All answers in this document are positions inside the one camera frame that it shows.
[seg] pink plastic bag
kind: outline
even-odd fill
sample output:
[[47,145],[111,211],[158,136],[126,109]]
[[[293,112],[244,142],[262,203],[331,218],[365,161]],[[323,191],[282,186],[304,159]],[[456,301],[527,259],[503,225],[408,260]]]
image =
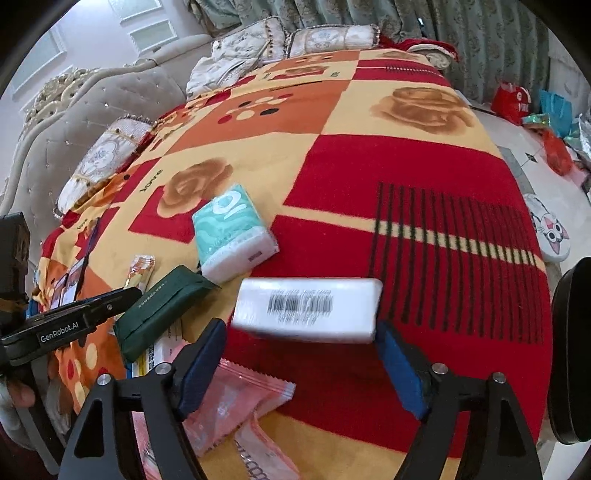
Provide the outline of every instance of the pink plastic bag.
[[[180,348],[173,353],[172,360]],[[220,360],[199,409],[183,422],[187,438],[197,457],[236,432],[239,453],[250,471],[254,464],[271,480],[297,480],[293,462],[262,431],[257,419],[289,401],[296,386],[278,378]],[[139,453],[148,480],[161,480],[143,413],[133,413]]]

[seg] black clamp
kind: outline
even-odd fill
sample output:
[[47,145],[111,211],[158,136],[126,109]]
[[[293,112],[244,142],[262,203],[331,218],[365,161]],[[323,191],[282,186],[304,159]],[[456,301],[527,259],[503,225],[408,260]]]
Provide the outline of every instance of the black clamp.
[[470,412],[470,422],[456,480],[542,480],[535,443],[504,374],[480,380],[431,365],[386,322],[378,323],[376,347],[402,406],[421,421],[395,480],[441,477],[461,411]]
[[166,480],[206,480],[181,422],[197,410],[222,357],[226,325],[213,319],[197,342],[143,377],[101,375],[74,425],[60,480],[144,480],[131,413],[143,411]]

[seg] barcode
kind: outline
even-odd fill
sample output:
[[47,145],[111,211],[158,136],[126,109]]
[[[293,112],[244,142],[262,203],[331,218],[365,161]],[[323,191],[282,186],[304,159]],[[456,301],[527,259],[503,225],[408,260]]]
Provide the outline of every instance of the barcode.
[[272,294],[267,313],[317,313],[332,312],[333,297],[329,294]]

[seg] curtain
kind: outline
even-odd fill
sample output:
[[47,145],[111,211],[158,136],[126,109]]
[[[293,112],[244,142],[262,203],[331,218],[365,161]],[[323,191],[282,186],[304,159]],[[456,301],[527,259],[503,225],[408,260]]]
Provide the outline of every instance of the curtain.
[[323,24],[376,24],[395,41],[421,37],[411,0],[184,0],[199,21],[206,17],[216,29],[250,25],[277,15],[284,28]]
[[446,72],[454,88],[491,102],[502,81],[530,90],[534,103],[550,75],[548,27],[518,0],[415,0],[430,16],[429,36],[457,48]]
[[185,0],[217,28],[277,15],[287,31],[323,24],[376,24],[394,41],[421,37],[454,45],[454,88],[491,102],[502,81],[530,90],[534,103],[550,74],[548,28],[519,0]]

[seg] green tissue pack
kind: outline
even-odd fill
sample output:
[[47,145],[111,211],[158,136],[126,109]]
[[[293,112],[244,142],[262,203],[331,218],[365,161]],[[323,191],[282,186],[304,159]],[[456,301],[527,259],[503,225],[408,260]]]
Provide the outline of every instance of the green tissue pack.
[[179,265],[149,289],[115,323],[126,362],[134,362],[175,320],[217,285]]

